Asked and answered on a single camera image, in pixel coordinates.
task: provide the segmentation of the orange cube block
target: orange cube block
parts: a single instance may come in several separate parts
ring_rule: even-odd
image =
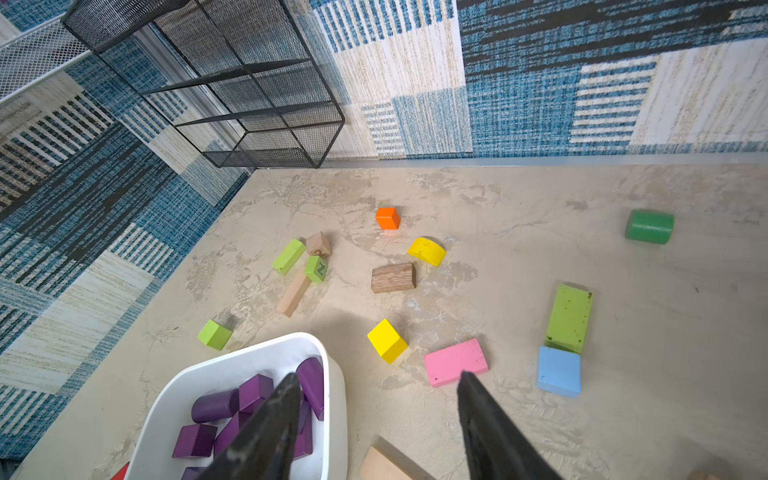
[[[379,208],[376,221],[382,230],[397,230],[400,228],[400,216],[394,208]]]

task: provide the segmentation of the green cylinder block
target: green cylinder block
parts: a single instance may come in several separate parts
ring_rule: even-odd
[[[672,236],[674,215],[652,210],[632,210],[624,236],[630,240],[666,244]]]

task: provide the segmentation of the lime green block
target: lime green block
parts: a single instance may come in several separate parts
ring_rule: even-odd
[[[549,316],[546,346],[578,353],[584,349],[592,294],[568,285],[558,287]]]
[[[277,257],[277,260],[272,263],[272,267],[274,267],[280,275],[285,275],[305,251],[306,245],[294,238],[288,243],[288,247],[283,250],[280,256]]]
[[[306,275],[314,283],[320,283],[326,279],[327,271],[328,264],[325,263],[325,261],[317,255],[312,255],[306,262],[306,269],[304,270],[304,273],[306,273]]]
[[[197,336],[202,343],[205,343],[212,349],[221,350],[227,344],[227,340],[232,336],[232,330],[225,329],[213,320],[203,327],[203,331]]]

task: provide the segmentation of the yellow cube block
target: yellow cube block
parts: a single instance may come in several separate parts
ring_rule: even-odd
[[[368,340],[371,341],[376,352],[390,364],[408,348],[408,343],[398,335],[395,327],[387,319],[382,320],[375,329],[371,330]]]
[[[440,266],[445,258],[445,249],[429,238],[419,237],[408,249],[408,255],[424,260],[434,266]]]

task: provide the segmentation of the brown wooden block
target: brown wooden block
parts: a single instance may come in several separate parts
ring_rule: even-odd
[[[416,288],[416,270],[413,263],[382,266],[371,273],[371,290],[374,293],[396,292]]]
[[[277,311],[285,316],[293,315],[296,306],[299,305],[301,297],[310,286],[312,280],[303,271],[296,272],[296,276],[291,280],[288,290],[283,294],[283,298],[277,303]]]
[[[413,480],[376,447],[371,447],[360,470],[362,480]]]
[[[310,255],[318,255],[322,258],[327,258],[333,253],[331,243],[328,241],[328,237],[323,235],[323,232],[317,232],[310,238],[306,239],[306,252]]]

